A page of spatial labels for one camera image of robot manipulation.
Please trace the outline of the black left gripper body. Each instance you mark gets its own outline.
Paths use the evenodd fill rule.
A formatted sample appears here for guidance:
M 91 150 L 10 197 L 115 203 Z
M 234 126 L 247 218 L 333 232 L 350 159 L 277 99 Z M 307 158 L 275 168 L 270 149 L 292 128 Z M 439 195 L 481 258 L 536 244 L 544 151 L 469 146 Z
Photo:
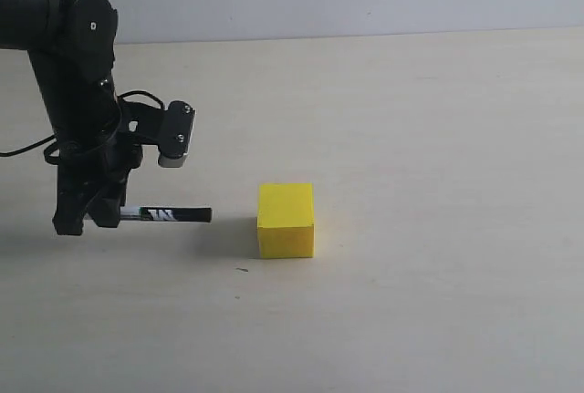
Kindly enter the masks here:
M 143 147 L 156 146 L 166 115 L 164 102 L 148 91 L 118 97 L 120 119 L 108 136 L 87 147 L 56 144 L 58 204 L 124 204 L 130 173 L 141 166 Z

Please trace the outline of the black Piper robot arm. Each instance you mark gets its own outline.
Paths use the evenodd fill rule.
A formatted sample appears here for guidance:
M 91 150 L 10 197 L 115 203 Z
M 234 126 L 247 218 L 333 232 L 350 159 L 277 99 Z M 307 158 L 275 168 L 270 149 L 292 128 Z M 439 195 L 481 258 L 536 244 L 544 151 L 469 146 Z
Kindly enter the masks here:
M 52 128 L 38 144 L 57 169 L 59 235 L 80 236 L 86 218 L 118 227 L 141 165 L 134 111 L 112 76 L 118 22 L 109 0 L 1 0 L 1 48 L 26 52 Z

